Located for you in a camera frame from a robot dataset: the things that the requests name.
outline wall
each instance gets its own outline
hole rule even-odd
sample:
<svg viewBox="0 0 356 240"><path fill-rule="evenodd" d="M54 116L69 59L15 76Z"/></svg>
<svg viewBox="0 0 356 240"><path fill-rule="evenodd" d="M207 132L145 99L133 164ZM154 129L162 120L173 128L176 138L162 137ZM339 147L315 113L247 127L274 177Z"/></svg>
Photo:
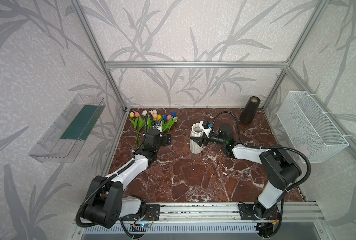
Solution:
<svg viewBox="0 0 356 240"><path fill-rule="evenodd" d="M122 112L68 1L0 1L0 239L65 239ZM76 93L106 108L73 163L27 154Z"/></svg>
<svg viewBox="0 0 356 240"><path fill-rule="evenodd" d="M330 1L292 68L356 139L356 0ZM286 78L266 109L283 145L291 142L275 113L294 90L299 89ZM307 200L318 202L336 239L356 240L356 160L346 149L312 164L301 190Z"/></svg>
<svg viewBox="0 0 356 240"><path fill-rule="evenodd" d="M317 0L80 2L106 61L286 61ZM194 107L244 106L279 71L111 69L129 106Z"/></svg>

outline white wire mesh basket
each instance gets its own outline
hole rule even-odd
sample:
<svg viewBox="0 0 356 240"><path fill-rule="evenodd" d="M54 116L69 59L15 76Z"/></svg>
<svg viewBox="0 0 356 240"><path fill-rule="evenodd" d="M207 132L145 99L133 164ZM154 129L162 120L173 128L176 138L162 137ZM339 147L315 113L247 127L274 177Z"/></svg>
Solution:
<svg viewBox="0 0 356 240"><path fill-rule="evenodd" d="M324 162L348 146L326 112L306 91L289 92L276 114L294 147L311 163Z"/></svg>

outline wallpaper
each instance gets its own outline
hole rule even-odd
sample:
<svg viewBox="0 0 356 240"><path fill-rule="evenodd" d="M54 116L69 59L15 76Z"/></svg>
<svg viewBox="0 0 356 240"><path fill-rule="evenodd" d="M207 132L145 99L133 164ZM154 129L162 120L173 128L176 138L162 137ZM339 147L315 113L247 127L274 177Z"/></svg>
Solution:
<svg viewBox="0 0 356 240"><path fill-rule="evenodd" d="M106 61L286 61L317 0L80 2ZM279 72L110 71L132 107L241 107L266 96Z"/></svg>
<svg viewBox="0 0 356 240"><path fill-rule="evenodd" d="M356 139L356 0L330 1L291 67ZM283 96L297 90L291 81L284 80L266 109L278 141L287 146L276 111ZM356 240L356 160L347 149L312 164L300 187L307 200L318 202L336 239Z"/></svg>
<svg viewBox="0 0 356 240"><path fill-rule="evenodd" d="M122 116L68 1L0 1L0 239L65 239ZM106 102L73 163L28 152L76 93Z"/></svg>

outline red marble tabletop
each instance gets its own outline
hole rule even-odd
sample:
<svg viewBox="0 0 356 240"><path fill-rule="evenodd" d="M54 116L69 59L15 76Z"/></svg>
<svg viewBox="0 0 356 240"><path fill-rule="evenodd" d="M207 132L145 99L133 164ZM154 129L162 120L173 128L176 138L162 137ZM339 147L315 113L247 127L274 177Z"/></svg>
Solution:
<svg viewBox="0 0 356 240"><path fill-rule="evenodd" d="M143 110L132 109L139 113ZM171 128L171 145L160 148L157 160L128 185L124 196L142 197L147 202L253 202L267 183L262 165L231 159L223 154L218 144L208 144L201 154L190 151L191 126L202 120L212 122L224 110L231 111L237 118L242 111L235 108L157 109L162 116L172 112L177 114L178 122ZM221 115L215 130L220 123L231 124L234 139L237 139L236 124L231 115ZM276 144L262 110L257 112L251 124L239 124L245 143L257 146ZM127 119L110 172L131 158L135 135L134 127ZM299 189L294 188L285 200L302 202L303 198Z"/></svg>

